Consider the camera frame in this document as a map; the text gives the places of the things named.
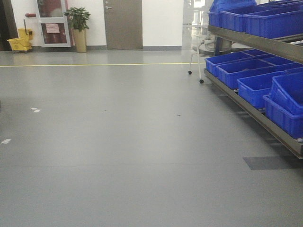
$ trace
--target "plastic crate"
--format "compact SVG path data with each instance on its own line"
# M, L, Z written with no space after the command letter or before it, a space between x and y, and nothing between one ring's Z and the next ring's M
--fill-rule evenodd
M221 11L222 27L237 32L245 32L245 14L261 12L266 10L272 10L273 8L262 6L248 6L235 9L227 9Z
M217 66L218 78L231 89L238 88L237 79L266 74L275 71L275 67L265 61L252 59Z
M298 6L302 5L303 1L302 0L294 0L294 1L274 1L274 2L269 2L269 3L264 3L260 4L262 7L274 7L274 8L280 8L280 7L293 7L293 6Z
M302 138L303 114L291 114L268 96L263 96L263 98L265 100L266 117L286 131L294 139Z
M256 5L255 0L214 0L209 11L219 13L225 9Z
M303 72L274 77L269 97L291 114L303 114Z
M209 24L216 27L222 27L222 18L221 13L209 12Z
M246 33L265 38L278 38L303 33L303 10L274 9L244 15Z
M287 69L292 69L292 68L298 68L300 67L300 63L291 61L286 58L281 58L281 57L271 57L271 58L264 58L263 59L266 62L269 62L271 64L274 64L276 66L276 70L278 71L284 71Z
M235 62L235 61L244 61L252 59L252 56L243 53L243 52L236 52L236 53L229 53L220 56L206 58L206 68L207 70L212 73L215 77L218 77L218 72L216 70L216 66L226 64L228 62Z
M270 57L275 57L275 55L264 52L264 51L260 51L257 49L251 49L251 50L247 50L247 51L242 51L245 54L250 55L253 58L257 58L257 59L263 59L263 58L270 58Z
M303 65L301 64L301 67L285 70L285 72L291 74L291 73L297 73L297 72L303 72Z
M283 71L267 73L254 77L238 79L239 95L253 107L262 109L265 107L264 95L268 95L274 76L285 75Z

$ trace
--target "shelf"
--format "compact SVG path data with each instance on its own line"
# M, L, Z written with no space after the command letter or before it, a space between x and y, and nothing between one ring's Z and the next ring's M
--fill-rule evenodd
M285 43L303 40L303 34L281 37L277 39L267 39L214 26L209 26L208 30L213 35L218 36L220 38L241 43L252 48L266 51L268 53L272 53L274 55L303 64L303 46Z
M232 99L238 106L245 110L252 118L259 122L268 132L270 132L277 140L293 152L298 158L303 158L303 143L299 143L293 139L279 126L274 124L259 110L254 108L250 103L246 102L237 93L223 84L217 77L213 76L207 69L204 69L205 76L222 90L230 99Z

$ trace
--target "gray floor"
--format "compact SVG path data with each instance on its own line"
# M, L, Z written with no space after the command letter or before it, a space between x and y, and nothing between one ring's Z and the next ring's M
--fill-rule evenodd
M0 226L301 227L303 163L189 59L0 52Z

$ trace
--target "plant pot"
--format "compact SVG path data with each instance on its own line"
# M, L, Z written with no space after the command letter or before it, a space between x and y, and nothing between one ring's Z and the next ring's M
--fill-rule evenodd
M76 44L76 49L78 53L86 52L86 30L82 30L79 32L78 29L72 30L74 41Z

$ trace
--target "yellow floor line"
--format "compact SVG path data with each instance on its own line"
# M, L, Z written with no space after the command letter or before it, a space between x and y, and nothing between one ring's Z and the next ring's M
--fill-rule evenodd
M53 65L0 65L0 68L5 67L45 67L45 66L133 66L133 65L189 65L189 62L176 63L131 63L131 64L53 64Z

